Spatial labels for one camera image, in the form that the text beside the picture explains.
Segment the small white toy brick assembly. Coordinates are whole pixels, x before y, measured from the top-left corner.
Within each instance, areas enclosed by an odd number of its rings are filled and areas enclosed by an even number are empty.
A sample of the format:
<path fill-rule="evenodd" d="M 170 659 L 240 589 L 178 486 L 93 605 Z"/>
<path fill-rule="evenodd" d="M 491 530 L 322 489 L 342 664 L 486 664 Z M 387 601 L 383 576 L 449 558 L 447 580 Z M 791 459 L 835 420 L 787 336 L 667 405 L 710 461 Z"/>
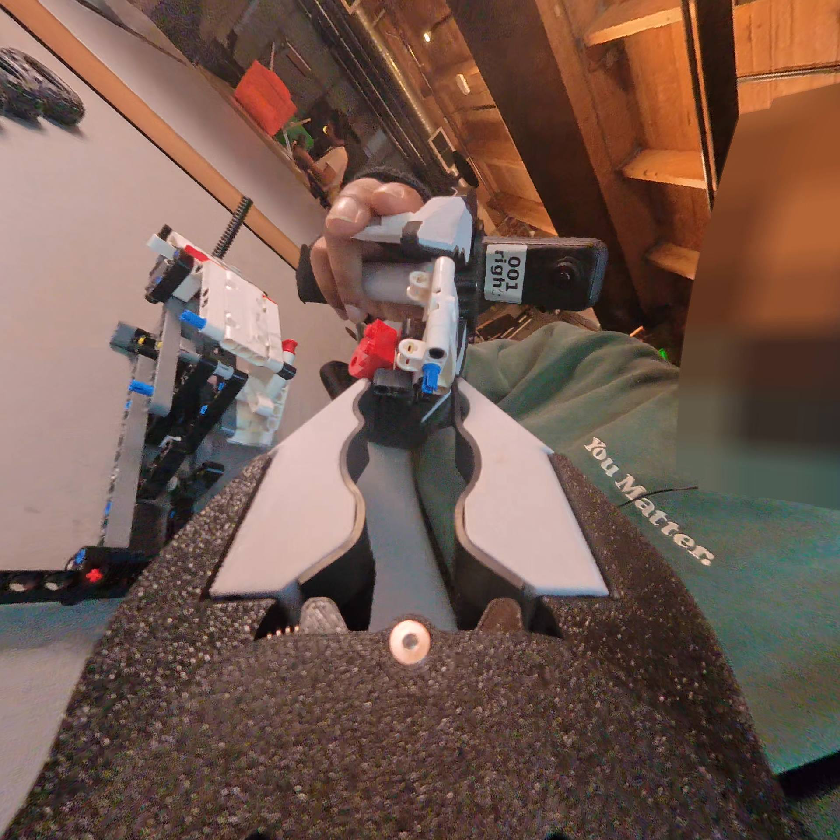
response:
<path fill-rule="evenodd" d="M 367 381 L 376 396 L 430 411 L 445 404 L 463 360 L 455 262 L 440 256 L 434 269 L 437 307 L 403 323 L 374 320 L 362 333 L 349 377 Z"/>

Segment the person's green sweater torso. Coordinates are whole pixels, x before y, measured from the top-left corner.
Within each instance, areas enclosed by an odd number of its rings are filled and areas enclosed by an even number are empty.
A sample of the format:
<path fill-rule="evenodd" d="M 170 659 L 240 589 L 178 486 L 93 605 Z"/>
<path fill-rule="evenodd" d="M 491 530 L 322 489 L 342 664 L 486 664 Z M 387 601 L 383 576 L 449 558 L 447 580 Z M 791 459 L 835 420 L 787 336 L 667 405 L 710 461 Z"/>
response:
<path fill-rule="evenodd" d="M 678 369 L 563 322 L 469 347 L 465 378 L 574 465 L 662 553 L 729 658 L 771 767 L 838 751 L 838 511 L 694 488 Z"/>

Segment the person's right hand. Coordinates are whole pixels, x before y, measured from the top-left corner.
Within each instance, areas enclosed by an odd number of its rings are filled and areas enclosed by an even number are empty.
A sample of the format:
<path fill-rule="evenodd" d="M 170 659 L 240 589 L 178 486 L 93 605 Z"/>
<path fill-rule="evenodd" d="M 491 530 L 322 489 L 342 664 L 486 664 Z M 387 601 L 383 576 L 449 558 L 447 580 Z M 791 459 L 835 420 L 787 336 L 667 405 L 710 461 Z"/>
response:
<path fill-rule="evenodd" d="M 366 260 L 385 261 L 377 245 L 354 240 L 375 216 L 414 213 L 438 192 L 384 166 L 367 166 L 342 189 L 324 222 L 322 236 L 310 247 L 310 264 L 322 296 L 340 319 L 362 323 L 380 319 L 421 319 L 421 308 L 373 301 L 362 288 Z"/>

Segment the black toy vehicle chassis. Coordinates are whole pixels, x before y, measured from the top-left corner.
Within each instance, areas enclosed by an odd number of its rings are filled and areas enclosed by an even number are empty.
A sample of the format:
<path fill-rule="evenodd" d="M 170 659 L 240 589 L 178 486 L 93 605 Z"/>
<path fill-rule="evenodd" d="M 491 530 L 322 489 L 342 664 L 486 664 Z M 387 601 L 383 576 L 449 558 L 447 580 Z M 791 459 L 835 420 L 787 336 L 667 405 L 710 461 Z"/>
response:
<path fill-rule="evenodd" d="M 295 377 L 298 343 L 277 304 L 227 260 L 253 207 L 240 199 L 213 250 L 163 226 L 146 300 L 156 331 L 119 322 L 110 345 L 131 364 L 98 540 L 57 570 L 4 570 L 2 605 L 124 597 L 149 563 L 234 474 L 223 453 L 270 449 Z"/>

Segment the black toy tyre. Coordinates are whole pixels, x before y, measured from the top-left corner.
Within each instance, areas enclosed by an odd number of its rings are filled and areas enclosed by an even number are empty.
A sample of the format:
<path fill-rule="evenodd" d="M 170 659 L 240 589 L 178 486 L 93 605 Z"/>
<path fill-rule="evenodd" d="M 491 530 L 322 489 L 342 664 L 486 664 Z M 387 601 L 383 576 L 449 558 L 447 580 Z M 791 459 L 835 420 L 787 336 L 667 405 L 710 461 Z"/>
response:
<path fill-rule="evenodd" d="M 79 96 L 52 70 L 24 51 L 1 48 L 1 111 L 27 122 L 45 119 L 74 129 L 85 118 Z"/>

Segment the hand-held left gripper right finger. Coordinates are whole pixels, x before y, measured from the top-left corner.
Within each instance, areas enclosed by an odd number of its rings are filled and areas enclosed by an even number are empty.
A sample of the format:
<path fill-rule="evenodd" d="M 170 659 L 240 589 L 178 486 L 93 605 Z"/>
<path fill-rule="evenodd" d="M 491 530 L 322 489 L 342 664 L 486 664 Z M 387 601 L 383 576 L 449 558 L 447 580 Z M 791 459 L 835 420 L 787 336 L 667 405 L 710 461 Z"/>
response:
<path fill-rule="evenodd" d="M 457 384 L 460 545 L 528 598 L 607 596 L 589 543 L 554 468 L 552 449 L 474 386 Z"/>

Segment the grey desk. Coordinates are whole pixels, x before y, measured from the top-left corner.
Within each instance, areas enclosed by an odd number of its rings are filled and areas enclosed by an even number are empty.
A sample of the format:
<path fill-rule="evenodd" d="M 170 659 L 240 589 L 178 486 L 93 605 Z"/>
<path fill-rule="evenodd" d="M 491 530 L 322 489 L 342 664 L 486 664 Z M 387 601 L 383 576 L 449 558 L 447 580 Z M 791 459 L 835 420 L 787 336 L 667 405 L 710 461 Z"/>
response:
<path fill-rule="evenodd" d="M 41 3 L 281 233 L 315 239 L 321 207 L 199 69 L 78 2 Z M 168 224 L 211 248 L 230 215 L 3 11 L 2 46 L 41 60 L 87 111 L 74 130 L 2 119 L 2 570 L 59 570 L 98 540 L 108 500 L 130 380 L 112 333 L 161 315 L 144 299 L 147 241 Z M 299 302 L 294 271 L 250 231 L 228 256 L 299 342 L 287 436 L 326 404 L 319 367 L 351 341 L 331 311 Z M 112 607 L 2 607 L 2 832 Z"/>

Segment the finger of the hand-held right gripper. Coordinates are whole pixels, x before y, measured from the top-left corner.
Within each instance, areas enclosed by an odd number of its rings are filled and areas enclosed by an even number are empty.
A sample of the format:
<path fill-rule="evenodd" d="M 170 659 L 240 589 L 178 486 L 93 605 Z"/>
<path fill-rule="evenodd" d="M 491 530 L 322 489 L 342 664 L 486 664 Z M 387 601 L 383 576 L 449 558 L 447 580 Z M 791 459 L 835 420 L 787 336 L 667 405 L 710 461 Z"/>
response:
<path fill-rule="evenodd" d="M 405 256 L 470 260 L 475 216 L 465 196 L 438 196 L 414 213 L 373 219 L 353 236 L 363 243 L 396 245 Z"/>
<path fill-rule="evenodd" d="M 432 312 L 438 305 L 434 269 L 438 259 L 421 263 L 365 261 L 361 285 L 369 313 L 381 306 L 416 306 Z"/>

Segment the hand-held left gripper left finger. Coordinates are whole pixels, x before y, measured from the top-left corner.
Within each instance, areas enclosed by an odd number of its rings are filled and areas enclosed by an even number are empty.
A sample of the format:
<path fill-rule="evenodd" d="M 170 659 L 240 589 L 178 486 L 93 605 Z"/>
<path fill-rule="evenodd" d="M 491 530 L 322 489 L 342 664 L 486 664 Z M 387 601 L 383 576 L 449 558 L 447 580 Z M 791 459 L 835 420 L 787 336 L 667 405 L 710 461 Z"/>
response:
<path fill-rule="evenodd" d="M 361 539 L 358 488 L 369 463 L 361 400 L 351 388 L 283 440 L 211 583 L 211 596 L 276 595 L 304 584 Z"/>

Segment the orange container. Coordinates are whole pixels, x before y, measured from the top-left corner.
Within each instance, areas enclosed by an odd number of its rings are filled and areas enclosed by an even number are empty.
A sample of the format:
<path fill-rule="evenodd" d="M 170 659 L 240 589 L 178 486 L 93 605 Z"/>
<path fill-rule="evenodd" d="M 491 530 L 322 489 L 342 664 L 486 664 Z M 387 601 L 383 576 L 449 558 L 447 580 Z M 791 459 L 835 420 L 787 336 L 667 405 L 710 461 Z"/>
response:
<path fill-rule="evenodd" d="M 253 61 L 237 84 L 234 99 L 271 138 L 276 137 L 298 111 L 285 83 L 258 60 Z"/>

